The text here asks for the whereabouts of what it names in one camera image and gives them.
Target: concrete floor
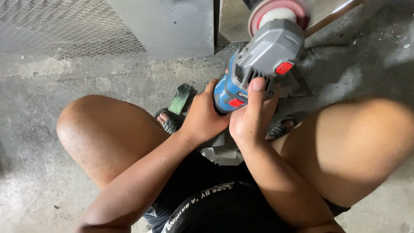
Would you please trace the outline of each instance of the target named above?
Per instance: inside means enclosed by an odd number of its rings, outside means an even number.
[[[315,47],[303,66],[315,97],[283,100],[280,114],[310,112],[375,94],[414,107],[414,5],[394,1],[360,28],[350,46]],[[70,101],[101,94],[166,107],[182,83],[202,90],[226,68],[236,45],[211,57],[154,61],[147,53],[55,60],[19,49],[0,55],[0,231],[72,232],[98,188],[56,136]],[[337,217],[348,233],[414,232],[414,158]],[[144,232],[143,220],[134,232]]]

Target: fingernail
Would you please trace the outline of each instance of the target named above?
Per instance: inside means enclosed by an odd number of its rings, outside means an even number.
[[[260,91],[260,90],[262,90],[263,89],[263,86],[265,85],[265,83],[264,82],[258,82],[258,81],[256,81],[256,82],[253,82],[253,90],[255,90],[255,91]]]

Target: red lock button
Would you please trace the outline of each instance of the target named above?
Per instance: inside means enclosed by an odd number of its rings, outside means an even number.
[[[238,99],[233,99],[229,102],[230,106],[233,106],[233,107],[236,107],[236,108],[239,107],[242,104],[244,104],[244,102],[241,101],[241,100],[238,100]]]
[[[293,67],[289,62],[282,63],[279,67],[276,68],[276,73],[284,75]]]

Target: metal mesh grate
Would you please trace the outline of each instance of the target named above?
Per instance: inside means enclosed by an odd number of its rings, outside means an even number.
[[[55,58],[145,51],[105,0],[0,0],[0,36]]]

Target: slipper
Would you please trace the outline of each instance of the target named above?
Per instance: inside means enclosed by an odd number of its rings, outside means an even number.
[[[272,137],[272,140],[274,140],[282,137],[285,134],[288,134],[289,130],[284,125],[284,123],[287,121],[293,121],[293,125],[296,125],[295,120],[290,115],[287,115],[285,118],[283,118],[283,120],[275,123],[272,125],[272,127],[270,127],[269,131],[266,134],[266,137]]]
[[[161,109],[154,115],[154,118],[157,119],[161,113],[165,113],[170,116],[170,119],[166,120],[164,124],[162,124],[162,128],[165,130],[165,132],[169,134],[175,133],[177,130],[179,130],[180,125],[178,124],[178,121],[171,116],[171,114],[167,111],[168,108]]]

